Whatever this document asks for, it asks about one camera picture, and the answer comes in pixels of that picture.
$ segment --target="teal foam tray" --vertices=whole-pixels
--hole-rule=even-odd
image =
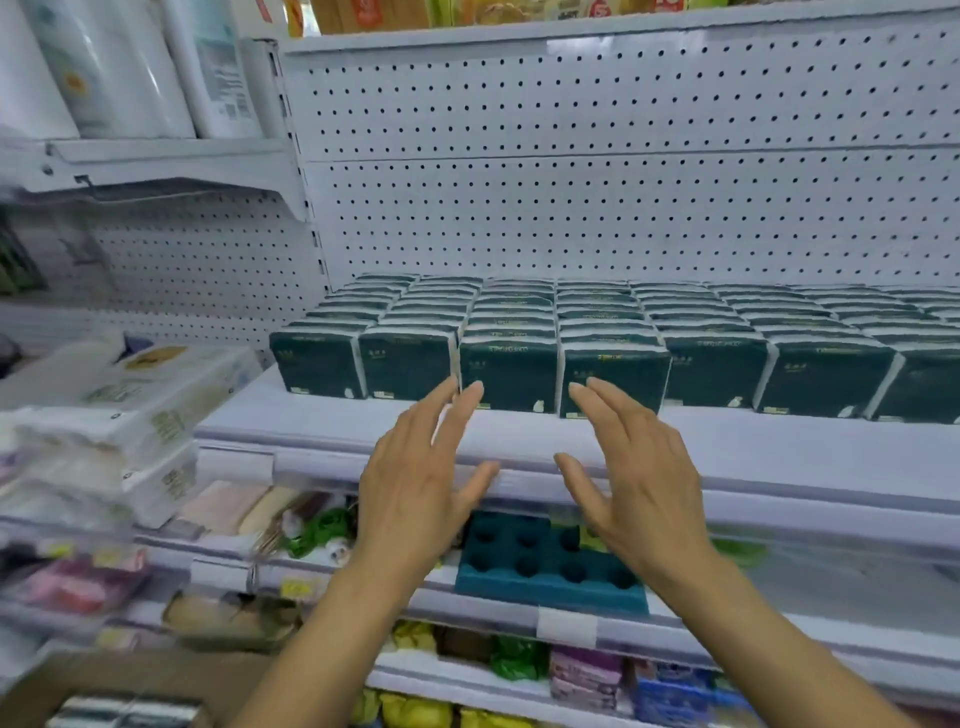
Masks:
[[[477,511],[454,590],[557,609],[648,616],[643,585],[609,553],[580,548],[576,526]]]

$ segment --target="pegboard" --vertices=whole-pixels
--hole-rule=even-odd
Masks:
[[[436,37],[287,55],[303,158],[960,141],[958,10],[498,42]]]
[[[336,288],[368,270],[960,280],[960,150],[314,162]]]
[[[154,342],[210,346],[249,346],[269,359],[270,332],[282,324],[262,319],[136,313],[92,307],[61,306],[42,301],[0,302],[0,333],[25,352],[43,354],[107,328]]]
[[[11,220],[52,303],[282,323],[314,305],[327,286],[309,225],[275,193],[17,208]],[[106,274],[79,264],[64,245],[85,235],[102,251]]]

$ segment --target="forearm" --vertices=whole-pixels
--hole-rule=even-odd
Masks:
[[[409,597],[359,566],[340,570],[231,728],[346,726]]]
[[[774,610],[720,556],[663,598],[771,728],[910,728],[914,723]]]

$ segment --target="store shelf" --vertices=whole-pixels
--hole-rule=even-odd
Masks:
[[[172,180],[271,190],[298,220],[306,219],[303,186],[286,139],[6,141],[0,144],[0,170],[0,187],[32,194],[81,190],[94,202],[122,200],[98,194],[99,187]],[[175,187],[163,185],[142,188],[137,196],[173,193]]]
[[[376,440],[407,406],[292,395],[274,367],[197,427],[202,471],[210,479],[243,477],[253,453],[258,475],[356,481]],[[660,416],[684,436],[704,478],[711,523],[960,548],[960,427],[701,407],[666,407]],[[557,451],[578,457],[607,487],[588,422],[518,412],[474,414],[458,452],[458,479],[485,459],[498,460],[490,497],[568,505]]]
[[[91,554],[117,545],[144,548],[153,568],[175,571],[194,585],[295,596],[315,601],[337,567],[321,549],[303,559],[252,555],[254,536],[83,532],[0,519],[8,542],[43,550]],[[564,613],[566,627],[535,605],[494,601],[453,591],[460,553],[428,574],[405,615],[488,632],[580,643],[613,652],[710,665],[707,651],[669,608],[648,590],[651,616]],[[829,551],[782,547],[748,571],[764,596],[806,635],[870,682],[904,692],[960,696],[960,585],[936,569],[875,557],[839,557]],[[134,619],[136,623],[143,619]]]
[[[753,25],[802,20],[839,20],[848,17],[885,15],[898,12],[934,12],[955,9],[955,0],[828,0],[827,2],[777,3],[765,7],[724,8],[693,12],[642,13],[608,18],[562,20],[547,23],[514,23],[473,26],[449,30],[366,33],[317,36],[281,41],[280,50],[289,56],[323,51],[397,48],[418,45],[527,40],[545,37],[587,37],[592,43],[573,49],[596,50],[612,35],[655,31],[689,31],[726,25]]]
[[[634,720],[629,705],[622,712],[578,708],[554,700],[546,680],[505,680],[486,667],[416,649],[381,653],[367,685],[567,728],[652,728]]]

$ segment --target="purple package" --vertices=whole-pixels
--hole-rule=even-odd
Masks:
[[[616,694],[604,695],[579,685],[573,685],[557,677],[550,678],[550,695],[556,700],[565,703],[574,703],[585,708],[597,710],[614,710],[616,708]]]
[[[623,658],[581,647],[554,647],[550,676],[603,695],[616,695],[623,680]]]

